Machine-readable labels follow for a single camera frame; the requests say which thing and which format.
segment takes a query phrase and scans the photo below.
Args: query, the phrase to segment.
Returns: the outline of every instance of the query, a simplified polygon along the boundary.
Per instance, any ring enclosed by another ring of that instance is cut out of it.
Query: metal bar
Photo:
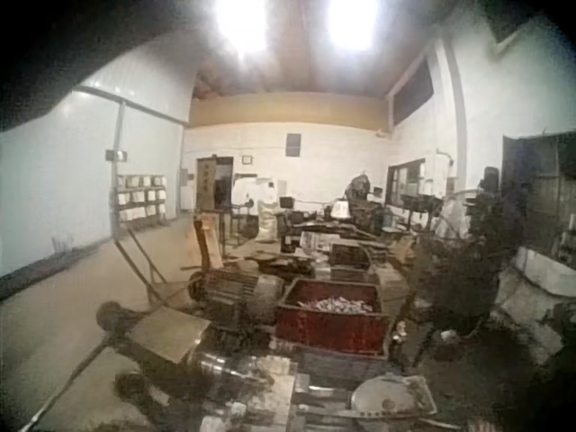
[[[126,252],[126,250],[124,249],[124,247],[120,244],[120,242],[118,240],[114,241],[114,245],[116,245],[116,247],[118,248],[118,250],[120,250],[120,253],[122,254],[122,256],[124,257],[124,259],[126,260],[126,262],[128,263],[128,265],[130,266],[130,268],[132,269],[132,271],[136,274],[136,276],[142,281],[142,283],[144,285],[146,285],[146,289],[148,290],[148,294],[153,295],[154,297],[156,297],[156,299],[159,302],[162,302],[162,297],[160,296],[160,294],[158,294],[156,292],[156,290],[154,289],[154,287],[152,286],[152,284],[148,281],[148,279],[146,279],[146,277],[144,277],[144,274],[142,274],[142,272],[138,269],[138,266],[134,263],[134,261],[132,261],[132,258],[130,258],[130,256],[128,255],[128,252]]]
[[[159,310],[161,307],[166,305],[168,303],[168,301],[170,301],[170,299],[172,299],[173,297],[176,297],[181,291],[187,290],[187,289],[188,289],[188,287],[185,286],[184,288],[172,293],[171,295],[166,297],[164,300],[160,300],[160,302],[158,304],[152,306],[152,308],[148,312],[144,312],[142,315],[142,318],[147,317],[147,316],[151,315],[152,313],[154,313],[155,311]],[[80,376],[80,374],[104,351],[104,349],[110,345],[112,337],[113,336],[111,336],[110,334],[104,336],[103,339],[100,341],[100,343],[97,346],[95,346],[94,348],[92,348],[92,350],[88,353],[88,355],[78,364],[78,366],[76,366],[76,368],[74,369],[72,374],[68,377],[66,382],[64,382],[64,384],[62,384],[60,387],[58,387],[50,395],[48,400],[46,400],[42,404],[40,409],[36,412],[36,414],[34,414],[34,416],[31,418],[31,420],[26,425],[24,425],[23,427],[18,429],[19,432],[30,432],[31,430],[34,429],[34,427],[38,424],[38,422],[42,419],[42,417],[44,417],[46,415],[46,413],[58,401],[58,399],[60,399],[62,394],[64,394],[64,392],[66,392],[70,388],[70,386],[74,383],[74,381],[77,379],[77,377]]]
[[[156,265],[152,262],[152,260],[150,259],[149,255],[146,253],[146,250],[144,250],[144,247],[142,247],[142,245],[140,244],[140,242],[138,241],[138,239],[136,238],[136,235],[134,234],[134,231],[132,231],[131,229],[128,229],[128,233],[130,234],[130,236],[132,237],[132,239],[134,240],[134,243],[136,243],[136,246],[138,247],[139,251],[142,253],[142,255],[146,258],[146,260],[148,261],[148,265],[150,266],[150,268],[152,268],[152,270],[154,270],[156,272],[156,274],[160,277],[160,279],[162,279],[162,282],[164,284],[167,284],[168,281],[166,280],[166,278],[160,273],[160,271],[158,270],[158,268],[156,267]]]
[[[106,335],[105,337],[103,337],[103,339],[97,346],[92,348],[92,351],[90,351],[90,353],[88,353],[88,355],[84,358],[84,360],[82,360],[82,362],[80,362],[80,364],[76,366],[76,368],[74,369],[72,374],[68,377],[66,382],[64,382],[50,395],[48,400],[46,400],[42,404],[38,412],[34,414],[31,420],[26,425],[24,425],[19,429],[19,432],[28,432],[38,424],[38,422],[42,419],[42,417],[46,415],[48,410],[52,408],[54,404],[58,401],[60,396],[62,396],[62,394],[64,394],[64,392],[70,388],[70,386],[76,380],[76,378],[100,355],[100,353],[104,351],[106,347],[108,347],[110,338],[111,338],[110,335]]]
[[[124,111],[126,110],[126,102],[122,101],[120,107],[118,108],[118,117],[116,117],[116,130],[114,131],[114,143],[112,144],[113,150],[120,150],[122,143],[122,129],[124,127]],[[111,166],[111,185],[110,203],[113,207],[116,206],[117,196],[116,189],[118,187],[118,161],[114,159]],[[112,237],[116,239],[120,231],[120,221],[118,220],[118,212],[115,208],[110,212],[111,227],[112,227]]]

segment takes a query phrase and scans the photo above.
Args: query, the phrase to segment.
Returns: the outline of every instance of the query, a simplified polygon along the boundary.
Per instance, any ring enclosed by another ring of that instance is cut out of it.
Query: white wall
[[[576,128],[576,61],[553,24],[536,17],[508,46],[496,46],[482,11],[458,6],[445,26],[462,81],[467,129],[466,185],[501,167],[502,137]]]
[[[287,133],[301,133],[301,156],[287,157]],[[234,173],[258,174],[287,182],[287,193],[304,202],[327,203],[343,195],[363,171],[373,186],[383,185],[384,139],[373,131],[309,123],[243,123],[187,130],[183,164],[195,173],[196,159],[234,157]],[[241,156],[254,158],[242,165]],[[193,194],[194,185],[189,192]],[[297,208],[320,205],[297,202]]]
[[[176,217],[178,170],[184,126],[145,112],[126,108],[120,148],[128,162],[118,164],[118,174],[166,176],[166,217]]]
[[[48,115],[0,135],[2,274],[110,235],[104,152],[117,112],[117,103],[72,92]]]
[[[186,33],[153,40],[121,56],[83,86],[187,122],[194,87],[194,45]],[[49,114],[0,134],[0,275],[111,236],[110,162],[120,105],[73,91]],[[129,106],[119,174],[159,174],[168,181],[166,212],[176,216],[182,124]]]
[[[169,33],[118,57],[82,84],[188,122],[198,52],[192,34]]]
[[[504,136],[576,129],[576,59],[553,24],[536,17],[497,45],[482,9],[458,2],[393,96],[426,59],[434,95],[392,131],[393,159],[427,158],[427,180],[443,196],[446,176],[478,186],[485,167],[501,168]],[[446,172],[449,153],[454,166]]]

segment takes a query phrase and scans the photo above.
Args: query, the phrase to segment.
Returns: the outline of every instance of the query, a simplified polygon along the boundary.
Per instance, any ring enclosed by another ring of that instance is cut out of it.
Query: machinery part
[[[235,271],[210,270],[203,283],[190,286],[193,300],[205,302],[208,319],[225,328],[238,329],[247,321],[270,324],[283,294],[284,281],[271,274],[260,276]]]
[[[144,250],[144,247],[142,247],[142,245],[140,244],[140,242],[139,242],[138,239],[136,238],[136,235],[134,234],[134,231],[132,231],[131,229],[128,229],[128,233],[130,234],[130,237],[132,237],[132,240],[134,240],[134,243],[136,243],[136,247],[139,249],[139,251],[142,253],[142,255],[146,258],[146,261],[148,261],[148,265],[150,266],[150,268],[156,272],[156,274],[158,275],[158,277],[160,278],[160,280],[161,280],[164,284],[167,284],[168,281],[167,281],[166,278],[160,273],[160,271],[158,270],[158,268],[156,267],[156,265],[154,264],[154,262],[152,262],[152,260],[150,259],[149,255],[146,253],[146,250]]]
[[[114,380],[114,392],[123,401],[140,405],[149,397],[149,383],[141,373],[119,373]]]
[[[131,329],[144,315],[144,312],[124,309],[116,301],[107,301],[98,308],[96,322],[102,330],[118,336]]]
[[[120,251],[120,253],[122,254],[122,256],[124,257],[124,259],[126,260],[126,262],[128,263],[128,265],[130,266],[130,268],[132,269],[132,271],[136,274],[136,276],[142,281],[142,283],[144,285],[146,285],[146,289],[148,291],[148,295],[150,296],[154,296],[156,297],[156,299],[160,302],[162,302],[162,297],[160,296],[160,294],[158,294],[156,292],[156,290],[154,289],[154,287],[152,286],[152,283],[150,283],[146,277],[144,277],[144,274],[142,274],[142,272],[138,269],[138,266],[134,263],[134,261],[132,261],[132,258],[130,258],[130,256],[128,255],[128,252],[126,252],[126,249],[124,249],[124,246],[120,243],[120,241],[115,240],[114,241],[114,245],[116,245],[116,247],[118,248],[118,250]]]
[[[387,373],[365,381],[352,394],[354,410],[369,418],[417,418],[437,413],[426,378]]]
[[[247,301],[249,317],[259,324],[272,324],[276,306],[284,293],[284,281],[271,274],[261,274]]]
[[[179,365],[201,344],[207,319],[187,315],[167,307],[141,319],[126,338],[154,355]]]

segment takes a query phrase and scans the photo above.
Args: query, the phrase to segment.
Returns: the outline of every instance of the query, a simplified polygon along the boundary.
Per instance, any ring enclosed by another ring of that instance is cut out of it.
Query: wooden board
[[[216,181],[216,158],[198,159],[196,178],[196,209],[214,210],[214,184]]]

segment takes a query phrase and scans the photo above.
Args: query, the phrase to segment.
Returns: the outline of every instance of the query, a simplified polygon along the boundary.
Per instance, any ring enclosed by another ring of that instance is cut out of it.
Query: metal part
[[[134,240],[134,243],[136,243],[136,246],[137,246],[138,250],[139,250],[139,251],[142,253],[142,255],[146,258],[146,261],[148,262],[148,265],[150,266],[150,268],[156,272],[156,274],[158,275],[158,277],[162,280],[162,282],[163,282],[164,284],[167,284],[168,281],[167,281],[166,278],[160,273],[160,271],[158,270],[158,268],[156,267],[156,265],[154,264],[154,262],[150,259],[148,253],[146,253],[146,250],[144,250],[144,247],[142,247],[142,245],[140,244],[140,242],[139,242],[138,239],[136,238],[136,235],[134,234],[134,231],[132,231],[131,229],[128,229],[128,233],[130,234],[130,237],[132,237],[132,240]]]
[[[156,356],[179,365],[200,345],[209,326],[207,319],[162,307],[142,319],[126,337]]]
[[[363,382],[352,394],[352,408],[369,418],[414,418],[436,414],[437,407],[420,375],[387,373]]]
[[[154,289],[152,284],[148,281],[148,279],[146,279],[146,277],[144,277],[144,274],[142,274],[142,272],[138,269],[138,266],[134,263],[134,261],[132,261],[132,258],[130,258],[130,256],[128,255],[128,252],[126,252],[126,249],[124,249],[124,246],[120,243],[120,241],[115,240],[114,245],[116,245],[116,247],[118,248],[118,250],[120,251],[120,253],[124,257],[124,259],[126,260],[128,265],[130,266],[132,271],[142,281],[142,283],[146,285],[148,295],[154,296],[154,297],[156,297],[157,300],[162,302],[162,297],[160,297],[160,294],[158,294],[156,292],[156,290]]]
[[[106,347],[110,344],[111,336],[106,335],[102,341],[92,348],[92,351],[88,353],[88,355],[80,362],[78,366],[74,369],[74,371],[70,374],[66,382],[64,382],[60,387],[58,387],[46,400],[40,409],[34,414],[34,416],[30,419],[30,421],[19,429],[19,432],[28,432],[33,430],[33,428],[38,424],[38,422],[46,415],[50,408],[54,406],[54,404],[60,399],[60,396],[64,394],[74,383],[76,378],[80,376],[80,374],[104,351]]]
[[[206,316],[216,324],[239,329],[248,322],[270,324],[283,294],[284,281],[277,276],[210,270],[192,296],[205,302]]]
[[[126,162],[128,160],[128,152],[123,150],[106,150],[106,162]]]

